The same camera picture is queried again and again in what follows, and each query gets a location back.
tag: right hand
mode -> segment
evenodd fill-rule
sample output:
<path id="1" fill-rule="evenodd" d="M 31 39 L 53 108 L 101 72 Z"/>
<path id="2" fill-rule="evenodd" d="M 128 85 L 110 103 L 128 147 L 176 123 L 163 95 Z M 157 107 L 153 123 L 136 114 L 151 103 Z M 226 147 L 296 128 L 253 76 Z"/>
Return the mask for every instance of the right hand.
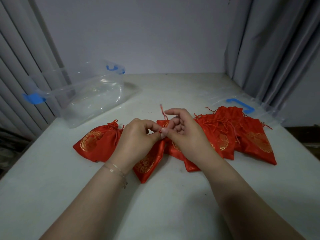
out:
<path id="1" fill-rule="evenodd" d="M 220 157 L 211 147 L 202 128 L 184 108 L 171 108 L 167 115 L 176 115 L 161 132 L 170 138 L 181 150 L 183 155 L 200 169 L 205 161 L 212 157 Z"/>

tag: plastic storage box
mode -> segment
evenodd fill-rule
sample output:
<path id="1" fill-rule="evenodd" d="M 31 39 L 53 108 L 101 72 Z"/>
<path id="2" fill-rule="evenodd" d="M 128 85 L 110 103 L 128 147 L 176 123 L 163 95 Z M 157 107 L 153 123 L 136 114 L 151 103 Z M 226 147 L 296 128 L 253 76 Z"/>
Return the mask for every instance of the plastic storage box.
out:
<path id="1" fill-rule="evenodd" d="M 24 97 L 32 104 L 47 103 L 75 128 L 121 103 L 124 73 L 123 66 L 106 60 L 42 72 L 29 76 L 34 93 Z"/>

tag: gray curtain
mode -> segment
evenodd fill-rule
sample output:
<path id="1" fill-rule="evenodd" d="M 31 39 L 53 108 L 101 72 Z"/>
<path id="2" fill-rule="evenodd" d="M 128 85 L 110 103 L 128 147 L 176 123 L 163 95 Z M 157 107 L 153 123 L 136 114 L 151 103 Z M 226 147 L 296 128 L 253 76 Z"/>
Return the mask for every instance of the gray curtain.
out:
<path id="1" fill-rule="evenodd" d="M 225 51 L 226 73 L 281 109 L 320 44 L 320 0 L 241 0 Z"/>

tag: white wall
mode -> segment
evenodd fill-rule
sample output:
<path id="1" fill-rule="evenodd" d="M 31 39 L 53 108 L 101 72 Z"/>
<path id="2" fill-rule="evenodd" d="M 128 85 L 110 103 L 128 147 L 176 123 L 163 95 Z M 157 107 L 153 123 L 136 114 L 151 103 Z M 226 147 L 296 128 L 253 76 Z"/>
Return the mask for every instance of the white wall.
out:
<path id="1" fill-rule="evenodd" d="M 320 124 L 320 52 L 280 111 L 283 126 Z"/>
<path id="2" fill-rule="evenodd" d="M 62 61 L 127 73 L 224 72 L 238 0 L 35 0 Z"/>

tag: white table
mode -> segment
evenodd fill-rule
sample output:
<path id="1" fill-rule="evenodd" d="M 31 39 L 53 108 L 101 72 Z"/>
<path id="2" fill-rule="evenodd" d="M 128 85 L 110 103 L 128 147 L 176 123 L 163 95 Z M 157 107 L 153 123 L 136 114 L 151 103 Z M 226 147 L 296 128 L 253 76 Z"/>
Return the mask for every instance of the white table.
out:
<path id="1" fill-rule="evenodd" d="M 114 119 L 163 119 L 165 109 L 207 113 L 203 89 L 240 89 L 222 74 L 126 75 L 138 92 L 97 118 L 68 129 L 56 119 L 0 181 L 0 238 L 37 239 L 86 185 L 102 163 L 72 146 L 96 126 Z M 281 126 L 266 134 L 278 165 L 235 152 L 227 160 L 258 194 L 307 239 L 320 236 L 320 162 Z M 146 184 L 132 172 L 123 190 L 109 239 L 228 239 L 231 237 L 202 172 L 165 155 Z"/>

